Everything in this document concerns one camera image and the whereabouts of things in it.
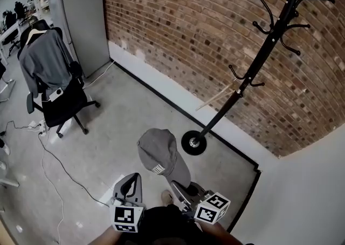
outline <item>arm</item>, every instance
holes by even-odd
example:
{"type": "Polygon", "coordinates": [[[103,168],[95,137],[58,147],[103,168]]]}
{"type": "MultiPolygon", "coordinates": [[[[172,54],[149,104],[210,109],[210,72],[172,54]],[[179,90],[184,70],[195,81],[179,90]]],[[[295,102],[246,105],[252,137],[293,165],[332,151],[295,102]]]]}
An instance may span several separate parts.
{"type": "Polygon", "coordinates": [[[219,223],[214,225],[198,221],[204,233],[212,235],[221,245],[242,245],[235,237],[229,234],[219,223]]]}
{"type": "Polygon", "coordinates": [[[121,234],[122,232],[117,232],[113,226],[110,226],[89,245],[115,245],[120,239],[121,234]]]}

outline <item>white baseboard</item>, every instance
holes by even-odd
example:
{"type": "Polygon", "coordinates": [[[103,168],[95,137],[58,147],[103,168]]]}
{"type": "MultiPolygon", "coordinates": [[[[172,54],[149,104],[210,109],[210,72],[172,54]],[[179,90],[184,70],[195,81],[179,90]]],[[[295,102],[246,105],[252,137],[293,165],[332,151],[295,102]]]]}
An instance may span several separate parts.
{"type": "MultiPolygon", "coordinates": [[[[141,51],[138,50],[135,56],[111,41],[108,41],[108,44],[113,60],[204,125],[216,115],[217,112],[210,106],[196,112],[195,109],[203,102],[180,84],[145,63],[145,56],[141,51]]],[[[265,167],[272,168],[279,161],[270,151],[226,118],[222,118],[212,130],[257,162],[261,170],[265,167]]]]}

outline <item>cap brim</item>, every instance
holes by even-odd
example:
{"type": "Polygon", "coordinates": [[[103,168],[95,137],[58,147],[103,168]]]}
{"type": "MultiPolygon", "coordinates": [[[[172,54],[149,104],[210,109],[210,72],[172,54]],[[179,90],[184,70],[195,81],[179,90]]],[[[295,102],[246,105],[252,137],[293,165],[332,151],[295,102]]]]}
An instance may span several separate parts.
{"type": "Polygon", "coordinates": [[[171,184],[172,181],[176,181],[185,188],[188,188],[191,181],[189,169],[179,152],[177,152],[176,157],[174,169],[169,175],[165,176],[165,178],[167,178],[169,184],[171,184]]]}

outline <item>black office chair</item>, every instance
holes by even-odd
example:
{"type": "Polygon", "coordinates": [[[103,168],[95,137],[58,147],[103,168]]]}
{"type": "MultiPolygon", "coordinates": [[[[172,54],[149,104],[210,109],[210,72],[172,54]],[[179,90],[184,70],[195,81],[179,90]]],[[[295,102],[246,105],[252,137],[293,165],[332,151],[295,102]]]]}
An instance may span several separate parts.
{"type": "MultiPolygon", "coordinates": [[[[50,28],[47,25],[46,21],[42,19],[40,21],[35,22],[27,29],[25,29],[20,37],[21,50],[18,53],[18,58],[32,29],[37,29],[41,31],[49,30],[50,28]]],[[[62,37],[62,31],[60,28],[53,28],[53,30],[57,31],[62,37]]],[[[63,137],[63,135],[60,133],[62,126],[66,121],[68,121],[72,117],[76,120],[76,122],[82,129],[82,132],[84,134],[87,134],[88,129],[83,127],[83,125],[77,117],[77,113],[86,106],[95,105],[97,108],[101,106],[101,104],[99,104],[97,101],[87,101],[85,92],[82,89],[84,82],[82,80],[82,70],[79,63],[72,62],[70,63],[67,69],[72,75],[72,80],[70,81],[67,88],[64,90],[64,93],[56,100],[54,100],[53,102],[45,101],[45,91],[47,86],[39,78],[37,79],[37,84],[38,92],[42,94],[42,107],[33,101],[32,93],[30,93],[26,99],[26,107],[28,113],[32,113],[36,108],[39,111],[43,112],[44,119],[48,127],[54,127],[59,125],[56,131],[59,138],[63,137]]]]}
{"type": "MultiPolygon", "coordinates": [[[[9,11],[6,15],[6,28],[7,30],[16,23],[17,21],[17,15],[13,14],[11,11],[9,11]]],[[[16,47],[17,49],[19,49],[19,46],[17,45],[19,43],[18,40],[16,40],[18,35],[18,29],[16,29],[15,31],[13,31],[11,34],[8,35],[8,37],[6,37],[6,39],[4,40],[3,44],[9,44],[12,43],[12,46],[10,47],[10,51],[9,51],[9,56],[11,56],[11,52],[12,50],[16,47]]]]}
{"type": "Polygon", "coordinates": [[[17,14],[17,19],[21,19],[22,21],[19,23],[19,25],[23,25],[27,21],[27,7],[24,6],[21,2],[15,3],[15,12],[17,14]]]}

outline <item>desk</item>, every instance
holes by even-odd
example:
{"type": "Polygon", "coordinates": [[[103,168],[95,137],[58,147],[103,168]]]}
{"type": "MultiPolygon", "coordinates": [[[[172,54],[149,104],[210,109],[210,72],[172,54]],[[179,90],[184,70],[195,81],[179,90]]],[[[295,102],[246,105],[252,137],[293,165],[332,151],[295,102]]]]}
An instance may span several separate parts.
{"type": "Polygon", "coordinates": [[[4,55],[4,47],[2,45],[2,42],[9,36],[9,34],[11,34],[13,31],[15,31],[16,29],[18,29],[18,34],[19,34],[19,37],[21,36],[22,32],[19,28],[19,22],[16,21],[16,23],[14,25],[12,25],[10,28],[8,28],[5,33],[3,33],[1,36],[0,36],[0,56],[1,58],[4,60],[4,62],[6,63],[6,65],[8,65],[9,63],[7,62],[7,57],[5,57],[4,55]]]}

